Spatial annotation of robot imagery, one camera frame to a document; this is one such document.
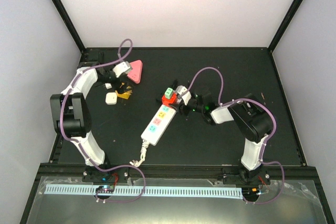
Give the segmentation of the red cube socket adapter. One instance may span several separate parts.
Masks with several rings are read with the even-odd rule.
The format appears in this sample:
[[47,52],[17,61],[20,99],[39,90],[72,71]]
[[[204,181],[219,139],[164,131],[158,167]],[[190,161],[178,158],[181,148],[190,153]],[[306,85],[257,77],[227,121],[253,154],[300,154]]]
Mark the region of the red cube socket adapter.
[[166,98],[165,95],[162,96],[162,104],[164,106],[170,107],[170,104],[175,104],[176,101],[177,101],[177,94],[176,93],[173,93],[170,99]]

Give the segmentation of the white long power strip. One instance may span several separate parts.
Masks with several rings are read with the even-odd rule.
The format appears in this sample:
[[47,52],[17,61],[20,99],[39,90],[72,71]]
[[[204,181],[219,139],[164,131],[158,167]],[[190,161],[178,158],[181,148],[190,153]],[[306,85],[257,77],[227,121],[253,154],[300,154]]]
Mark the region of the white long power strip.
[[148,126],[141,134],[141,139],[155,146],[167,129],[176,111],[165,105],[161,105]]

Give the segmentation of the pink triangular power strip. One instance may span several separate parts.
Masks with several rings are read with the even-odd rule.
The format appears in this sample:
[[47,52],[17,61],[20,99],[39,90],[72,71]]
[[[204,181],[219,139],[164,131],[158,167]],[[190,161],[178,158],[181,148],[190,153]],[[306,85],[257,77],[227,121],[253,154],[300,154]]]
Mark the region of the pink triangular power strip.
[[135,84],[139,84],[142,76],[143,63],[141,60],[136,60],[130,63],[132,70],[127,74],[127,77]]

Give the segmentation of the white USB charger plug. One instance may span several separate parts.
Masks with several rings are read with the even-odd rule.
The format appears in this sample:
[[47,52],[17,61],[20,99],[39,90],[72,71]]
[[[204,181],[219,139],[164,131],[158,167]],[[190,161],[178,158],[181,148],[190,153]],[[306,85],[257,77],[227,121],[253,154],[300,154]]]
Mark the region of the white USB charger plug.
[[104,86],[107,90],[112,89],[112,85],[109,83],[105,83]]

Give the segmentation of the yellow cube socket adapter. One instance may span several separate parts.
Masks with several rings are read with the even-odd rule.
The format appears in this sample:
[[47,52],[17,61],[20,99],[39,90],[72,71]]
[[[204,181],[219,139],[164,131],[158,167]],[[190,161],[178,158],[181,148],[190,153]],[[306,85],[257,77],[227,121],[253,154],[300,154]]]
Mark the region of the yellow cube socket adapter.
[[128,100],[132,94],[132,87],[125,82],[122,82],[120,87],[115,90],[117,97]]

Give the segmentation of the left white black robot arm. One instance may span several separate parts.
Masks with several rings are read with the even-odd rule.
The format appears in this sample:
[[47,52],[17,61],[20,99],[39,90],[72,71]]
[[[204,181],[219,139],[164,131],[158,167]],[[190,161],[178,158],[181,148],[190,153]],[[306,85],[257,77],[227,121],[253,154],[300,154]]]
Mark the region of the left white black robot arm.
[[119,84],[124,72],[114,69],[124,64],[123,60],[118,53],[115,61],[103,64],[94,61],[82,65],[67,87],[50,97],[55,132],[76,147],[85,165],[95,168],[94,175],[102,182],[112,177],[114,169],[107,165],[109,160],[92,133],[92,119],[86,97],[97,82]]

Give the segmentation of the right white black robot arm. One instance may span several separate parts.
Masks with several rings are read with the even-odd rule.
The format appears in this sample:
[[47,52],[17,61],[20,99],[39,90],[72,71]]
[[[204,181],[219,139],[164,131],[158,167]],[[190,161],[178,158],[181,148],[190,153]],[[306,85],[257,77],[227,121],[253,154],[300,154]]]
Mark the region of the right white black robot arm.
[[210,125],[234,121],[245,138],[237,176],[244,184],[252,183],[263,166],[268,139],[276,130],[274,116],[252,94],[224,105],[216,103],[207,88],[197,93],[184,90],[184,87],[179,86],[176,98],[169,101],[168,96],[164,95],[162,103],[182,115],[188,115],[191,111],[200,113]]

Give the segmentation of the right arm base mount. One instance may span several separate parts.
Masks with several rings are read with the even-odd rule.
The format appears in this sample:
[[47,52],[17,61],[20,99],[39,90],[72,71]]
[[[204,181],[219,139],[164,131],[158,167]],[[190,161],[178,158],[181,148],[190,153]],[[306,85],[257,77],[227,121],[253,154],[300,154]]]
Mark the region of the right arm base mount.
[[249,171],[242,166],[226,166],[222,168],[222,174],[219,176],[224,183],[236,185],[259,185],[261,180],[265,179],[267,171],[264,167]]

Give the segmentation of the green white plug adapter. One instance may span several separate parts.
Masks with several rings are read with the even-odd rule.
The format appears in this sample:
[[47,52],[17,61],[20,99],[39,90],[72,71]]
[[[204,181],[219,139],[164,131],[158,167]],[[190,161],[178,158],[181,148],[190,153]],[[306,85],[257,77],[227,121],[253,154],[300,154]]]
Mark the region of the green white plug adapter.
[[174,95],[174,90],[172,88],[167,88],[164,93],[164,97],[170,100],[173,95]]

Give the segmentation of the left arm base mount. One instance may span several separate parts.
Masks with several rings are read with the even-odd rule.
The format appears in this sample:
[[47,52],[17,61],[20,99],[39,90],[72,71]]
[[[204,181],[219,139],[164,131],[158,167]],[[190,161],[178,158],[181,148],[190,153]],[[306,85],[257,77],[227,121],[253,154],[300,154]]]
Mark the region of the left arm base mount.
[[87,166],[82,181],[94,185],[125,183],[128,179],[129,168],[118,168],[109,172],[101,172],[95,167]]

